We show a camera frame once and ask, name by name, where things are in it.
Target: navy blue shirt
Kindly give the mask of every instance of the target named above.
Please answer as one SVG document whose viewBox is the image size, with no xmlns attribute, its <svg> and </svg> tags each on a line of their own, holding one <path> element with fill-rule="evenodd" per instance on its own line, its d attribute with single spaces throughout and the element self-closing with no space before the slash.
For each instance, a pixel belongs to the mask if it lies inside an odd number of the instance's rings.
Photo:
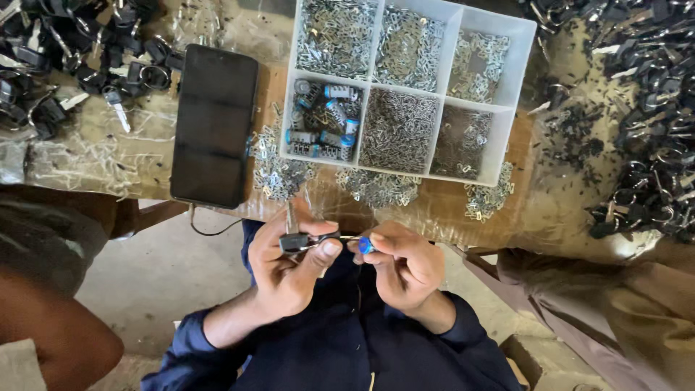
<svg viewBox="0 0 695 391">
<path fill-rule="evenodd" d="M 253 234 L 245 238 L 246 265 Z M 375 276 L 371 265 L 356 266 L 344 252 L 317 280 L 307 309 L 257 329 L 232 349 L 217 349 L 205 338 L 210 310 L 189 314 L 142 390 L 522 389 L 466 301 L 444 292 L 456 307 L 456 322 L 435 335 L 384 304 Z"/>
</svg>

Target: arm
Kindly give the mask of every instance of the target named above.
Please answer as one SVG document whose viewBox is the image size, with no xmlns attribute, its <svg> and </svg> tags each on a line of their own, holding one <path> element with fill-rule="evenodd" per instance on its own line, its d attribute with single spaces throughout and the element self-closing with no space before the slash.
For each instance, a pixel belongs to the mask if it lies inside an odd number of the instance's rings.
<svg viewBox="0 0 695 391">
<path fill-rule="evenodd" d="M 316 221 L 306 203 L 295 201 L 300 231 L 322 235 L 336 223 Z M 297 264 L 284 257 L 279 238 L 285 233 L 286 211 L 261 227 L 249 247 L 257 285 L 214 308 L 188 315 L 174 334 L 159 372 L 142 379 L 150 390 L 227 390 L 236 371 L 253 352 L 254 330 L 303 311 L 311 302 L 316 279 L 342 251 L 335 239 L 308 251 Z"/>
<path fill-rule="evenodd" d="M 379 252 L 353 251 L 355 262 L 374 265 L 377 291 L 385 304 L 441 338 L 462 366 L 476 368 L 504 390 L 520 390 L 505 356 L 487 336 L 473 308 L 457 295 L 437 289 L 444 279 L 441 249 L 393 221 L 374 228 L 369 238 Z"/>
<path fill-rule="evenodd" d="M 123 355 L 121 340 L 76 300 L 0 266 L 0 344 L 29 338 L 50 391 L 85 390 Z"/>
</svg>

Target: concrete floor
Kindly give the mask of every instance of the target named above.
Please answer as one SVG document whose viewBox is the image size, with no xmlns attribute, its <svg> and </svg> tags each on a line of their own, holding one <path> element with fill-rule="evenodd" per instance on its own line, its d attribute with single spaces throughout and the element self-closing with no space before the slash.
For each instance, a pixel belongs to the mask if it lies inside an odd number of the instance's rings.
<svg viewBox="0 0 695 391">
<path fill-rule="evenodd" d="M 234 217 L 207 209 L 196 227 L 217 232 Z M 216 237 L 193 232 L 184 214 L 124 241 L 112 241 L 97 256 L 76 298 L 123 339 L 126 352 L 160 357 L 174 332 L 173 321 L 224 302 L 249 285 L 241 264 L 241 225 Z M 442 288 L 466 299 L 497 343 L 511 334 L 553 337 L 535 320 L 517 315 L 480 282 L 449 248 Z"/>
</svg>

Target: pile of metal parts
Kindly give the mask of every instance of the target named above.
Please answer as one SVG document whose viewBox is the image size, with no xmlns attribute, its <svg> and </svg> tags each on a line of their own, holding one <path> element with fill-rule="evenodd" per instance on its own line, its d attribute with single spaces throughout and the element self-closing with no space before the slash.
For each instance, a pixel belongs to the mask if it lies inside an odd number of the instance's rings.
<svg viewBox="0 0 695 391">
<path fill-rule="evenodd" d="M 418 186 L 422 179 L 356 168 L 339 168 L 336 183 L 341 189 L 349 191 L 355 201 L 362 201 L 370 208 L 379 209 L 391 205 L 408 205 L 418 197 Z"/>
<path fill-rule="evenodd" d="M 514 184 L 510 182 L 513 169 L 514 166 L 506 161 L 495 187 L 466 184 L 468 204 L 465 216 L 485 224 L 496 211 L 502 209 L 507 197 L 514 194 Z"/>
<path fill-rule="evenodd" d="M 282 110 L 275 102 L 272 107 L 275 110 L 272 126 L 263 126 L 263 131 L 254 132 L 251 139 L 249 155 L 256 159 L 254 189 L 262 191 L 269 200 L 287 201 L 302 183 L 316 176 L 316 165 L 279 156 Z"/>
<path fill-rule="evenodd" d="M 444 106 L 430 174 L 477 179 L 492 113 Z"/>
<path fill-rule="evenodd" d="M 285 133 L 287 152 L 352 161 L 362 95 L 359 88 L 298 79 L 292 124 Z"/>
<path fill-rule="evenodd" d="M 596 121 L 603 117 L 603 104 L 594 102 L 570 102 L 543 122 L 544 136 L 552 146 L 542 150 L 540 166 L 570 166 L 575 172 L 583 172 L 584 185 L 590 186 L 597 178 L 591 178 L 594 168 L 589 158 L 603 152 L 603 141 L 591 136 Z"/>
<path fill-rule="evenodd" d="M 366 80 L 376 12 L 374 1 L 305 1 L 297 68 Z"/>
<path fill-rule="evenodd" d="M 448 96 L 492 104 L 505 66 L 511 40 L 503 35 L 487 35 L 461 30 L 454 51 Z M 478 57 L 471 61 L 473 54 Z M 473 64 L 484 64 L 476 70 Z"/>
<path fill-rule="evenodd" d="M 155 0 L 9 3 L 0 13 L 0 115 L 5 127 L 28 125 L 44 140 L 56 135 L 56 125 L 74 106 L 74 101 L 56 102 L 54 88 L 41 81 L 56 70 L 75 77 L 85 93 L 103 95 L 124 131 L 130 131 L 125 99 L 169 88 L 172 71 L 183 67 L 183 56 L 164 39 L 142 38 L 142 27 L 159 10 Z M 99 23 L 97 18 L 106 14 L 111 14 L 108 23 Z"/>
<path fill-rule="evenodd" d="M 616 191 L 591 208 L 595 238 L 656 229 L 695 242 L 695 1 L 532 1 L 546 34 L 572 17 L 587 18 L 590 60 L 603 56 L 607 78 L 637 84 L 635 107 L 615 145 L 627 163 Z"/>
<path fill-rule="evenodd" d="M 387 5 L 374 81 L 434 92 L 444 28 L 444 22 Z"/>
<path fill-rule="evenodd" d="M 424 173 L 439 104 L 434 97 L 372 88 L 359 164 Z"/>
</svg>

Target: white plastic compartment tray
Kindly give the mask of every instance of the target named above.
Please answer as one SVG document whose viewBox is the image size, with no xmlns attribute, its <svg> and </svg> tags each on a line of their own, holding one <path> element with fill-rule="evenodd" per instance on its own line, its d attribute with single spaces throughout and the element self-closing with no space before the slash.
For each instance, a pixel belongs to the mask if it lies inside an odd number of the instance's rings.
<svg viewBox="0 0 695 391">
<path fill-rule="evenodd" d="M 376 0 L 377 13 L 375 17 L 374 35 L 372 38 L 372 47 L 370 54 L 370 65 L 367 74 L 367 81 L 359 81 L 346 79 L 343 77 L 335 77 L 327 74 L 319 74 L 306 70 L 298 70 L 297 64 L 297 39 L 301 28 L 302 5 L 306 0 L 297 0 L 297 8 L 295 11 L 295 30 L 293 36 L 292 50 L 290 53 L 290 65 L 287 78 L 287 92 L 285 96 L 285 108 L 282 121 L 282 129 L 286 131 L 291 127 L 291 117 L 293 110 L 294 85 L 297 79 L 308 79 L 323 83 L 335 83 L 354 86 L 362 89 L 363 101 L 362 112 L 360 115 L 359 133 L 357 138 L 356 149 L 353 153 L 353 160 L 336 161 L 331 159 L 319 159 L 311 157 L 303 157 L 287 153 L 287 144 L 285 137 L 281 137 L 280 156 L 287 159 L 297 159 L 304 161 L 313 161 L 316 163 L 326 163 L 335 166 L 345 166 L 352 168 L 360 168 L 364 170 L 377 171 L 381 173 L 410 175 L 415 177 L 442 179 L 453 182 L 463 182 L 470 184 L 480 184 L 484 186 L 497 186 L 504 163 L 507 142 L 509 133 L 512 130 L 516 105 L 518 104 L 519 95 L 521 93 L 521 84 L 526 71 L 526 63 L 531 52 L 533 39 L 536 33 L 536 23 L 531 20 L 520 19 L 500 15 L 485 10 L 480 10 L 473 7 L 463 6 L 448 1 L 441 0 Z M 403 8 L 408 8 L 412 11 L 420 13 L 425 17 L 441 20 L 446 23 L 444 39 L 441 47 L 441 58 L 439 61 L 439 74 L 437 77 L 437 88 L 435 93 L 427 91 L 415 90 L 413 88 L 402 86 L 391 86 L 380 83 L 373 83 L 372 75 L 375 72 L 375 61 L 377 57 L 379 35 L 382 30 L 382 16 L 386 5 L 397 5 Z M 506 35 L 511 38 L 511 44 L 507 56 L 505 58 L 505 66 L 502 71 L 502 77 L 498 84 L 497 90 L 493 97 L 493 104 L 482 104 L 470 102 L 463 99 L 447 97 L 446 91 L 449 85 L 451 75 L 451 67 L 454 60 L 455 47 L 458 40 L 459 30 L 476 31 L 484 34 Z M 400 93 L 409 93 L 412 95 L 437 97 L 440 100 L 439 110 L 437 111 L 437 119 L 434 124 L 432 140 L 430 141 L 430 154 L 428 156 L 427 166 L 422 173 L 401 173 L 394 170 L 384 170 L 381 168 L 367 167 L 359 165 L 359 154 L 362 144 L 362 135 L 364 134 L 364 120 L 366 109 L 368 107 L 369 92 L 372 88 L 381 88 L 386 90 L 394 90 Z M 460 179 L 455 177 L 445 177 L 441 175 L 430 174 L 430 167 L 434 158 L 434 150 L 436 147 L 437 136 L 441 126 L 441 118 L 443 113 L 443 105 L 450 105 L 471 109 L 475 111 L 486 111 L 493 113 L 492 126 L 488 134 L 488 141 L 482 153 L 482 160 L 478 170 L 477 180 Z"/>
</svg>

